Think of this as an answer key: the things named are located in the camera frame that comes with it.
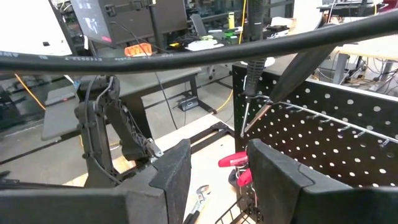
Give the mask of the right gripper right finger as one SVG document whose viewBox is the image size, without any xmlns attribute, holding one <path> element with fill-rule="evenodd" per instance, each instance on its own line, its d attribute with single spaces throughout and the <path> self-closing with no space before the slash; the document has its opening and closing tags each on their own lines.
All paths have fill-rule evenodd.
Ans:
<svg viewBox="0 0 398 224">
<path fill-rule="evenodd" d="M 332 196 L 351 187 L 252 139 L 249 168 L 265 223 L 336 223 Z"/>
</svg>

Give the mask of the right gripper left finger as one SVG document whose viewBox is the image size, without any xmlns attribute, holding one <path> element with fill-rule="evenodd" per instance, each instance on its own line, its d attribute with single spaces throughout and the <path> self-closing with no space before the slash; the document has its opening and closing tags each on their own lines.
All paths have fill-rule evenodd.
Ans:
<svg viewBox="0 0 398 224">
<path fill-rule="evenodd" d="M 191 177 L 191 143 L 183 139 L 119 188 L 126 217 L 120 223 L 182 223 Z"/>
</svg>

